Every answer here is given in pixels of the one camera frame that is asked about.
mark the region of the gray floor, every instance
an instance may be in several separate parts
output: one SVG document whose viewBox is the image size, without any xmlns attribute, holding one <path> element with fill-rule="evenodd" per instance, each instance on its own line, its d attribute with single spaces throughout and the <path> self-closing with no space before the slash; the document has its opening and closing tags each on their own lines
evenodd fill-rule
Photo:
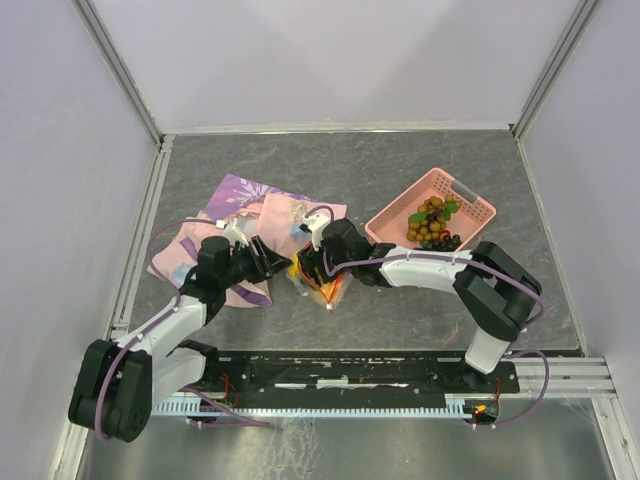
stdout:
<svg viewBox="0 0 640 480">
<path fill-rule="evenodd" d="M 523 401 L 503 401 L 505 417 Z M 198 431 L 151 419 L 132 444 L 92 441 L 85 479 L 613 480 L 589 400 L 546 401 L 520 424 L 280 419 L 277 428 Z"/>
<path fill-rule="evenodd" d="M 195 215 L 227 173 L 348 205 L 363 225 L 433 167 L 491 202 L 496 218 L 477 240 L 500 244 L 538 278 L 548 313 L 518 347 L 575 349 L 578 339 L 531 187 L 506 131 L 179 136 L 154 229 Z M 158 250 L 171 236 L 159 239 Z M 225 308 L 194 338 L 222 349 L 465 349 L 475 324 L 452 295 L 354 283 L 330 315 L 281 275 L 274 305 Z M 169 301 L 170 290 L 144 273 L 132 323 Z"/>
</svg>

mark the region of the pink basket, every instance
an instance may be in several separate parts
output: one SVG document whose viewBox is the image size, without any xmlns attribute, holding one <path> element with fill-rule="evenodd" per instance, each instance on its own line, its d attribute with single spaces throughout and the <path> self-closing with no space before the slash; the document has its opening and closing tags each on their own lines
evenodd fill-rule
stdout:
<svg viewBox="0 0 640 480">
<path fill-rule="evenodd" d="M 418 242 L 412 242 L 406 237 L 409 216 L 416 213 L 418 206 L 427 198 L 435 195 L 444 199 L 449 194 L 462 203 L 458 212 L 447 222 L 447 230 L 452 235 L 460 235 L 462 244 L 458 250 L 461 250 L 495 217 L 496 209 L 440 168 L 430 170 L 406 189 L 365 225 L 365 231 L 373 242 L 389 242 L 416 248 L 419 246 Z"/>
</svg>

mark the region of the green leaf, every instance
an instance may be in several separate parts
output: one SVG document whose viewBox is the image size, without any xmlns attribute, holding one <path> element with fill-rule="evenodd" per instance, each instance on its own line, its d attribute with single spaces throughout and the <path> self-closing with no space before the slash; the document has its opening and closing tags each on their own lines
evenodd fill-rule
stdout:
<svg viewBox="0 0 640 480">
<path fill-rule="evenodd" d="M 427 212 L 414 213 L 413 215 L 411 215 L 409 217 L 409 221 L 410 222 L 415 222 L 415 223 L 420 223 L 422 220 L 427 218 L 427 215 L 428 215 Z"/>
</svg>

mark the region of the white wall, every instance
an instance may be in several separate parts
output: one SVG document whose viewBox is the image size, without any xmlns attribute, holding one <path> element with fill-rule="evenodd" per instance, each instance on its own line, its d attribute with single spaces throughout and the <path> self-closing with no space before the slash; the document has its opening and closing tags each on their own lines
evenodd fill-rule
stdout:
<svg viewBox="0 0 640 480">
<path fill-rule="evenodd" d="M 590 352 L 640 441 L 640 2 L 601 2 L 525 138 Z"/>
<path fill-rule="evenodd" d="M 159 127 L 176 133 L 307 122 L 506 128 L 579 1 L 94 3 Z"/>
<path fill-rule="evenodd" d="M 68 0 L 0 2 L 0 470 L 46 478 L 153 146 Z"/>
</svg>

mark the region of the robotic hand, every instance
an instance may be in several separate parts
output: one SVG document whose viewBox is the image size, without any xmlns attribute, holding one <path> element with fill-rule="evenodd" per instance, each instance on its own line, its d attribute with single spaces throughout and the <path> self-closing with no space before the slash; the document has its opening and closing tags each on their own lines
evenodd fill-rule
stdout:
<svg viewBox="0 0 640 480">
<path fill-rule="evenodd" d="M 226 289 L 244 280 L 267 280 L 290 265 L 259 237 L 247 241 L 234 227 L 202 242 L 198 265 L 187 274 L 180 296 L 163 311 L 115 343 L 96 340 L 87 348 L 69 406 L 71 422 L 130 442 L 156 404 L 186 385 L 218 377 L 217 349 L 183 339 L 220 311 Z M 540 284 L 489 242 L 471 252 L 427 253 L 372 245 L 346 219 L 315 214 L 303 228 L 312 242 L 298 258 L 316 286 L 344 270 L 368 286 L 457 293 L 479 327 L 465 361 L 483 374 L 494 370 L 539 301 Z M 485 281 L 492 276 L 497 280 L 493 286 Z"/>
</svg>

